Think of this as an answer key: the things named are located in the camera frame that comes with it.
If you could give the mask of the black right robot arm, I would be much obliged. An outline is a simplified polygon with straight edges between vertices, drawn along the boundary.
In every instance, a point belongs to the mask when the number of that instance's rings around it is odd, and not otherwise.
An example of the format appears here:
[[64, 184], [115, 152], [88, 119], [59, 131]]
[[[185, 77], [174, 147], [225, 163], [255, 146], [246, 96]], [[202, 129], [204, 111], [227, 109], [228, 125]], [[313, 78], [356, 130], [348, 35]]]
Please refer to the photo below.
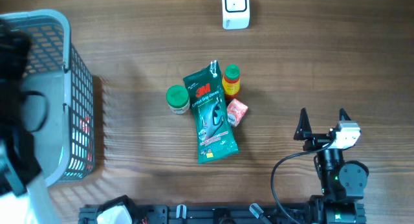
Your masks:
[[304, 223], [366, 223], [364, 198], [369, 169], [359, 161], [345, 161], [343, 151], [356, 145], [361, 135], [357, 122], [344, 109], [339, 121], [328, 133], [313, 133], [307, 110], [300, 113], [294, 140], [303, 140], [303, 151], [314, 153], [314, 166], [321, 183], [322, 195], [306, 202]]

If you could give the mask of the small red patterned box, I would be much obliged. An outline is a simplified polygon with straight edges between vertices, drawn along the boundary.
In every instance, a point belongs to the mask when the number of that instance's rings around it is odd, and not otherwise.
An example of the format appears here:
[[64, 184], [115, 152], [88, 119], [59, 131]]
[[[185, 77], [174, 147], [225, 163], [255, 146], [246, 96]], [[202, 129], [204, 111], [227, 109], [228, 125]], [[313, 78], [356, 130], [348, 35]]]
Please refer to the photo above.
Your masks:
[[242, 120], [245, 113], [248, 111], [248, 106], [234, 98], [227, 106], [228, 121], [233, 127], [237, 127]]

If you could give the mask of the green 3M gloves packet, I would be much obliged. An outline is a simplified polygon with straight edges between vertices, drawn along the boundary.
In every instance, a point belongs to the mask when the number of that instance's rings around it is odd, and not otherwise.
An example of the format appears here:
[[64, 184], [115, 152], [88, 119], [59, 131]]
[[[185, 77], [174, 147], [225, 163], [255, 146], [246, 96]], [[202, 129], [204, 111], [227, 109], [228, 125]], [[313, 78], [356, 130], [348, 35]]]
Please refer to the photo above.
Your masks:
[[227, 105], [218, 61], [183, 78], [197, 133], [198, 163], [224, 159], [239, 152]]

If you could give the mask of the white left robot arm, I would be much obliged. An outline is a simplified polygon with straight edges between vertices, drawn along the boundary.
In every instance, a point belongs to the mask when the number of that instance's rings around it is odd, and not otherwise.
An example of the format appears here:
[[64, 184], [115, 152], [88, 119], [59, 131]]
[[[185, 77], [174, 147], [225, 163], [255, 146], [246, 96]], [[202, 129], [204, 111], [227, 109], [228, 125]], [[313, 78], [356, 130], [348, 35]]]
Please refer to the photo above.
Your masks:
[[52, 10], [1, 16], [1, 222], [59, 223], [49, 195], [95, 166], [93, 77]]

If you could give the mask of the white barcode scanner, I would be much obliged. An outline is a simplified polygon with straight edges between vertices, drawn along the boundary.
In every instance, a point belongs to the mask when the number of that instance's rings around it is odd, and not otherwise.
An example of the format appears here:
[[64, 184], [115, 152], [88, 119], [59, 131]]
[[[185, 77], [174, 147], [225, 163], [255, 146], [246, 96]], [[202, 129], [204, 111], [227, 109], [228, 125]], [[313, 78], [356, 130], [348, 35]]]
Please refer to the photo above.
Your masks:
[[250, 24], [250, 0], [222, 0], [223, 28], [241, 30]]

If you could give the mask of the red yellow sauce bottle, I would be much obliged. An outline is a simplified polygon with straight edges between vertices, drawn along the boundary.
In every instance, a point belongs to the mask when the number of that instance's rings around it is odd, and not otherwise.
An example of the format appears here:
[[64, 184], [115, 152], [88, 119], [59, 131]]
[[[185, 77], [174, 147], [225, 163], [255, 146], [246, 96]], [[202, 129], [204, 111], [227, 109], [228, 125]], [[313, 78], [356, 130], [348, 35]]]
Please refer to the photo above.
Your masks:
[[240, 91], [240, 69], [237, 65], [229, 65], [224, 72], [222, 79], [225, 97], [228, 99], [235, 98]]

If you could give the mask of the grey plastic shopping basket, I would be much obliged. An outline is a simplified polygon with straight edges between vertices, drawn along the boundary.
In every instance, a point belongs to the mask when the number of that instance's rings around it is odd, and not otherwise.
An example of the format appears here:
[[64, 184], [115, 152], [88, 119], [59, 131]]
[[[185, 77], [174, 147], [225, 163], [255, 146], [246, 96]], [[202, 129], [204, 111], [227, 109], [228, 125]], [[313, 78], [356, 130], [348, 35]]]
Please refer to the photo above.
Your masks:
[[93, 77], [72, 44], [71, 25], [51, 9], [1, 15], [32, 42], [23, 73], [26, 127], [47, 186], [80, 181], [95, 167]]

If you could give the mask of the green lidded jar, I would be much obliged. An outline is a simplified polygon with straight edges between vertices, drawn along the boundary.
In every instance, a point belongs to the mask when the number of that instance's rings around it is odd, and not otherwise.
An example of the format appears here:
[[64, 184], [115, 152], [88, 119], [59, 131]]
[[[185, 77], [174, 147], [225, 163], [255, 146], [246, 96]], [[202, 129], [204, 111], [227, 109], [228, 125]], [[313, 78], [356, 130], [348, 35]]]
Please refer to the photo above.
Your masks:
[[174, 114], [184, 114], [190, 108], [189, 94], [181, 85], [173, 85], [167, 90], [166, 101]]

